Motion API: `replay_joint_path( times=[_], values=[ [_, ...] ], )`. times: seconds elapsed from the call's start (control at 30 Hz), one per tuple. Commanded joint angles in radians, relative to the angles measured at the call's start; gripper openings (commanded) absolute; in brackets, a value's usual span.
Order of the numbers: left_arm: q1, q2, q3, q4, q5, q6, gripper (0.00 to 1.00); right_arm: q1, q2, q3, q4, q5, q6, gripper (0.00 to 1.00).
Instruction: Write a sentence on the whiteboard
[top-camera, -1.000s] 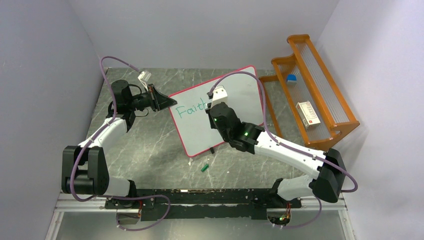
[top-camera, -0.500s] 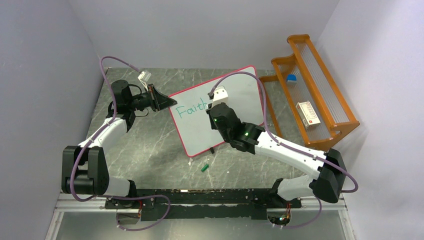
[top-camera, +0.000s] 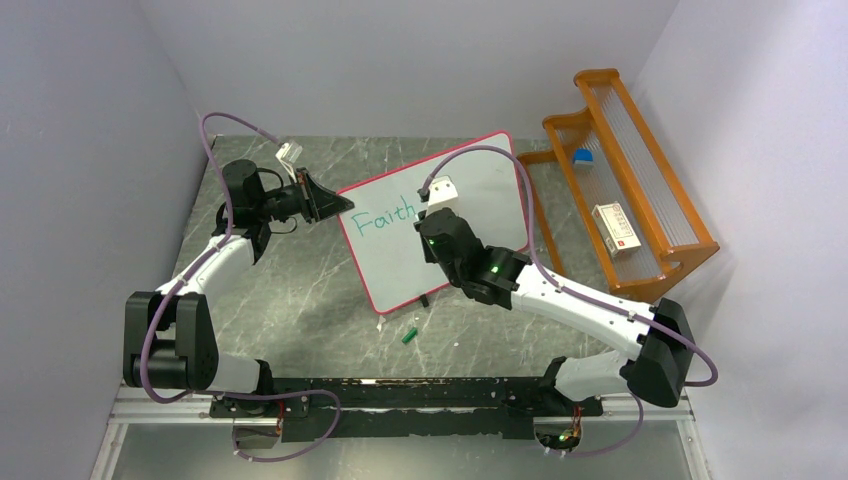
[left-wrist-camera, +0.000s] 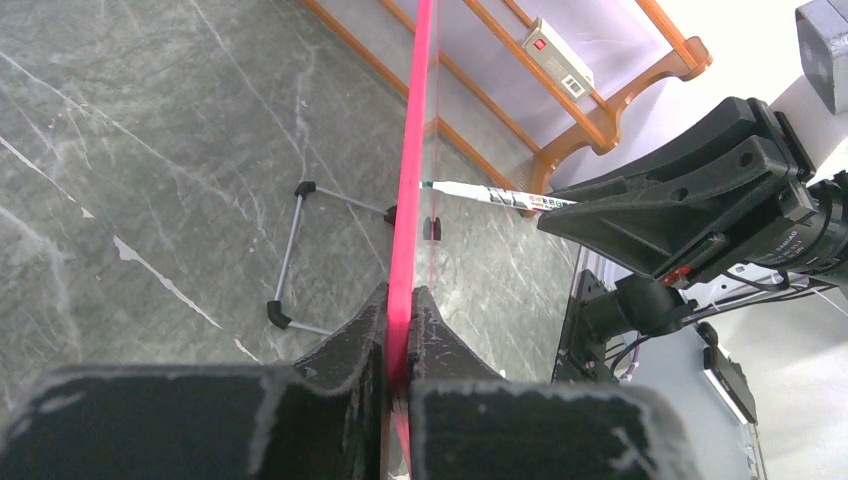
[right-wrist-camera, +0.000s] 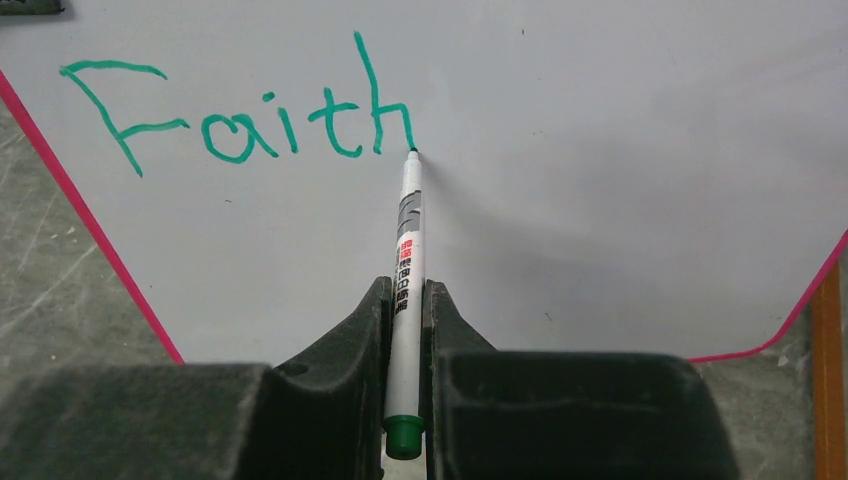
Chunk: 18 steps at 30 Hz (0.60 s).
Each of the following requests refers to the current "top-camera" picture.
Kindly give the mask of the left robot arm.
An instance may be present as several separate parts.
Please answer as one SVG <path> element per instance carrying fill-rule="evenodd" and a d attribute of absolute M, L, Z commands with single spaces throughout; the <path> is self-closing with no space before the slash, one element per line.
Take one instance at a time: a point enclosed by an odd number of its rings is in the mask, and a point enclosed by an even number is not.
<path fill-rule="evenodd" d="M 268 363 L 221 353 L 211 307 L 265 253 L 271 222 L 295 216 L 320 222 L 352 210 L 354 203 L 318 184 L 305 168 L 271 190 L 260 178 L 264 171 L 247 159 L 225 165 L 222 178 L 234 210 L 219 208 L 204 252 L 171 281 L 128 298 L 123 347 L 128 386 L 227 392 L 254 416 L 275 406 Z"/>

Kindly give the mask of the pink-framed whiteboard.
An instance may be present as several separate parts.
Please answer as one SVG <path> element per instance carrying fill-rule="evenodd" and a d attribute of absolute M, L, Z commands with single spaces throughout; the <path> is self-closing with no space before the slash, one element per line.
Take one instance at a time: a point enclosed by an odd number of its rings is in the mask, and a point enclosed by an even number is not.
<path fill-rule="evenodd" d="M 454 210 L 483 244 L 523 250 L 528 236 L 522 181 L 513 162 L 494 151 L 512 151 L 512 137 L 497 131 L 472 143 L 477 151 L 467 151 L 440 171 L 458 189 Z M 426 262 L 413 227 L 417 213 L 426 207 L 417 191 L 447 155 L 439 152 L 339 192 L 354 204 L 339 222 L 372 308 L 379 314 L 448 284 L 441 269 Z"/>

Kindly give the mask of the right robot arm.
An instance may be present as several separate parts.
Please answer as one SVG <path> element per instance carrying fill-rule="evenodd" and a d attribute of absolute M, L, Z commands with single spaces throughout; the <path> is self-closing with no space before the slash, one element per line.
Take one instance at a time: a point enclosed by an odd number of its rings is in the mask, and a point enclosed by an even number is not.
<path fill-rule="evenodd" d="M 576 402 L 614 393 L 649 404 L 678 404 L 694 338 L 683 307 L 624 300 L 555 275 L 529 256 L 485 246 L 451 209 L 421 211 L 414 229 L 428 263 L 478 303 L 540 315 L 582 331 L 609 352 L 551 362 L 539 389 L 542 406 L 565 413 Z"/>

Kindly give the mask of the green marker cap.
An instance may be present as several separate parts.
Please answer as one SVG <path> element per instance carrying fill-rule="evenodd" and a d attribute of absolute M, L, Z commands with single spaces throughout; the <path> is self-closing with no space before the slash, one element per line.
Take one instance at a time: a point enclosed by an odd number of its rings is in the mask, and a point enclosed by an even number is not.
<path fill-rule="evenodd" d="M 401 339 L 404 345 L 410 343 L 418 334 L 417 328 L 411 328 Z"/>

